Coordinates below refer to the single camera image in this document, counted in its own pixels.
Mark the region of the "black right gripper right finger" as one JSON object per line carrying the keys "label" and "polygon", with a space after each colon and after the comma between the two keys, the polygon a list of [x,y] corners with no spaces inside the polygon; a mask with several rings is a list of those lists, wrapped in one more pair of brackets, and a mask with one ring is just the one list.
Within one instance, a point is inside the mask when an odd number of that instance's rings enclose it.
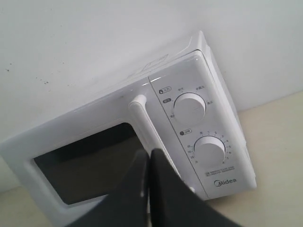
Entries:
{"label": "black right gripper right finger", "polygon": [[239,226],[192,192],[158,148],[151,152],[149,192],[153,227]]}

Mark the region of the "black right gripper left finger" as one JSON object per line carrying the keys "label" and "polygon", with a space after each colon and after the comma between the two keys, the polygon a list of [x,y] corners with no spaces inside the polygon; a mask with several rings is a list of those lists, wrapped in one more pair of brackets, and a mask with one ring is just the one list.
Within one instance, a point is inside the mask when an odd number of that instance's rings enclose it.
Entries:
{"label": "black right gripper left finger", "polygon": [[138,150],[126,175],[113,192],[70,227],[146,227],[149,155]]}

